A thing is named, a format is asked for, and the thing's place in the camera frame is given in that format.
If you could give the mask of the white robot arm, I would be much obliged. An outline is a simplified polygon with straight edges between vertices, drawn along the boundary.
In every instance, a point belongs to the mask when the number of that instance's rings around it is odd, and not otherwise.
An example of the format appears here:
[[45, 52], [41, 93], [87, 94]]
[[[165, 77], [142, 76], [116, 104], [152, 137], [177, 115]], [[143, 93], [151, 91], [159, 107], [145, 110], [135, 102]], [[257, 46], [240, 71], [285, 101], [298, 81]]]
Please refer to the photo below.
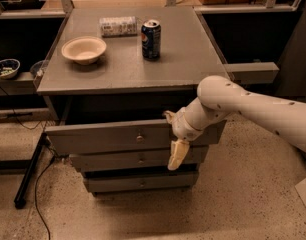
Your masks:
[[168, 169], [179, 168], [190, 143], [204, 130], [237, 113], [280, 136], [306, 153], [306, 103], [249, 92], [229, 79], [217, 75], [204, 78], [197, 97], [177, 112], [164, 115], [177, 137], [171, 143]]

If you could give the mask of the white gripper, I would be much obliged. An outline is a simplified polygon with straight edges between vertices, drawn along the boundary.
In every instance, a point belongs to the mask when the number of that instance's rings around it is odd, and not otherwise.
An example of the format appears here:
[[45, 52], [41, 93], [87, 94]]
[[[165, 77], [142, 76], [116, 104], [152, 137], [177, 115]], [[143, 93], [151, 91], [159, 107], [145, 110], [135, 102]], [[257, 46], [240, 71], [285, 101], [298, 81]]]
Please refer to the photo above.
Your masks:
[[203, 131], [196, 130], [187, 122], [185, 108], [181, 108], [176, 113], [166, 110], [163, 112], [163, 116], [172, 125], [173, 134], [178, 138], [171, 142], [171, 154], [168, 162], [168, 169], [174, 171], [180, 167], [189, 151], [188, 141], [194, 141], [202, 135]]

